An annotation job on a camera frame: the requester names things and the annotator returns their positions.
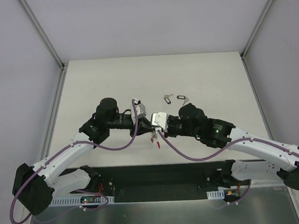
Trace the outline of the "red handled key organizer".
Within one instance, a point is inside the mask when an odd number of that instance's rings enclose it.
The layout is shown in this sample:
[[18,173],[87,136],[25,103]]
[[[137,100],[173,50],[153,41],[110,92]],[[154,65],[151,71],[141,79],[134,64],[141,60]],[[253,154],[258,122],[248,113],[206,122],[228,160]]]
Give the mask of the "red handled key organizer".
[[153,131],[151,133],[151,142],[152,143],[157,143],[158,142],[158,133],[156,131]]

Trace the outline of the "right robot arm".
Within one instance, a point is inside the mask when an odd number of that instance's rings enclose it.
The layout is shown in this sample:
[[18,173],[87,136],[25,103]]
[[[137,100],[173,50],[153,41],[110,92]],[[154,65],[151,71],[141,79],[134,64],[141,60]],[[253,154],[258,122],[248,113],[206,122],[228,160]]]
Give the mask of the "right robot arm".
[[257,163],[235,161],[221,172],[221,180],[231,186],[238,180],[252,178],[282,181],[287,187],[299,191],[299,145],[285,144],[255,136],[230,122],[208,118],[202,109],[184,105],[178,116],[160,112],[155,116],[160,136],[193,137],[200,143],[218,149],[233,150],[259,158]]

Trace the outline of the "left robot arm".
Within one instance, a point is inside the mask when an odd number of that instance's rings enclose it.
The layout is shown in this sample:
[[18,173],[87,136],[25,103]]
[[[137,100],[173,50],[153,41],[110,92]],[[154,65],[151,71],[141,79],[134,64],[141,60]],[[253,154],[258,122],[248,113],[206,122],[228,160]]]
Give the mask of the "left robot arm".
[[120,151],[133,143],[129,141],[118,148],[102,146],[101,143],[110,136],[111,129],[127,129],[132,139],[153,131],[146,118],[146,108],[139,99],[132,99],[131,108],[120,113],[115,99],[104,98],[91,118],[63,149],[33,165],[23,163],[17,168],[12,190],[13,201],[19,201],[32,216],[43,212],[53,199],[62,194],[78,189],[95,192],[99,186],[98,174],[90,167],[82,166],[66,175],[62,175],[62,172],[95,148]]

